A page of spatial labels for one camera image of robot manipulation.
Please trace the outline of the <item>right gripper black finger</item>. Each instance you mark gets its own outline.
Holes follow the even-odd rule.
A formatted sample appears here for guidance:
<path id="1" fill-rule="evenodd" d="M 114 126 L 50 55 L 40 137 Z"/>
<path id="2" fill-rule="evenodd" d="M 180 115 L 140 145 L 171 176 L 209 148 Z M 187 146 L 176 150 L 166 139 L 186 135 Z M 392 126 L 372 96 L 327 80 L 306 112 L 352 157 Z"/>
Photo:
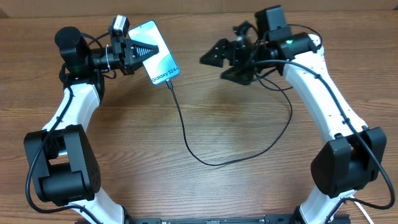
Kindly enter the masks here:
<path id="1" fill-rule="evenodd" d="M 220 39 L 207 53 L 200 57 L 200 63 L 214 67 L 223 67 L 224 59 L 231 59 L 230 43 L 228 39 Z"/>
<path id="2" fill-rule="evenodd" d="M 250 85 L 254 80 L 254 70 L 231 67 L 222 72 L 220 78 L 240 85 Z"/>

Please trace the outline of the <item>blue Galaxy smartphone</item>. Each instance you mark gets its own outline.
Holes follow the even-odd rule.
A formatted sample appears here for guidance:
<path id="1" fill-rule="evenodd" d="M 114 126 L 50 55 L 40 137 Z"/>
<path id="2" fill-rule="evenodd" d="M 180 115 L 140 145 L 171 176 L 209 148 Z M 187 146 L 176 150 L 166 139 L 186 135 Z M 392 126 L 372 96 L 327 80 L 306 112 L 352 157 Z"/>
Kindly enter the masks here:
<path id="1" fill-rule="evenodd" d="M 159 85 L 180 74 L 180 69 L 155 21 L 147 21 L 128 32 L 131 40 L 157 47 L 155 54 L 143 61 L 153 85 Z"/>

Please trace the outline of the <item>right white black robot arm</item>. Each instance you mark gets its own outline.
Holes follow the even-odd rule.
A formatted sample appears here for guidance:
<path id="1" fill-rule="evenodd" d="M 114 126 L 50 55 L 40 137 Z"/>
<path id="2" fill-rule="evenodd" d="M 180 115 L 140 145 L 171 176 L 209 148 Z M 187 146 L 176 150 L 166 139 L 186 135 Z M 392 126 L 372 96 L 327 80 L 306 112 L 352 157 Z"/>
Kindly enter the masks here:
<path id="1" fill-rule="evenodd" d="M 283 8 L 272 6 L 254 15 L 258 41 L 248 37 L 250 23 L 234 27 L 236 40 L 221 39 L 200 58 L 205 65 L 229 69 L 221 77 L 241 85 L 276 69 L 296 90 L 316 122 L 323 147 L 311 163 L 314 188 L 288 215 L 266 215 L 265 223 L 349 223 L 338 209 L 377 179 L 386 147 L 380 128 L 369 128 L 347 104 L 325 62 L 321 37 L 294 34 Z"/>

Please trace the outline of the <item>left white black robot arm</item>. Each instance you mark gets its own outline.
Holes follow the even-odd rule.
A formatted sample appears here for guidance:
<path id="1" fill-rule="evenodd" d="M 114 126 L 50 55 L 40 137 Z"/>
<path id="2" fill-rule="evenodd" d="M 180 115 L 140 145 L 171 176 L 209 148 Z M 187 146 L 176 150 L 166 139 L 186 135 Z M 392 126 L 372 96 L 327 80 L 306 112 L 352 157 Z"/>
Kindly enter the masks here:
<path id="1" fill-rule="evenodd" d="M 132 75 L 159 48 L 128 39 L 127 26 L 111 25 L 111 44 L 92 49 L 99 38 L 76 27 L 61 28 L 55 43 L 63 58 L 59 78 L 63 100 L 53 118 L 39 131 L 28 133 L 24 148 L 29 163 L 25 196 L 31 208 L 36 195 L 54 204 L 53 213 L 73 210 L 87 223 L 132 223 L 127 210 L 114 202 L 101 186 L 98 161 L 86 135 L 90 119 L 104 96 L 109 72 Z"/>

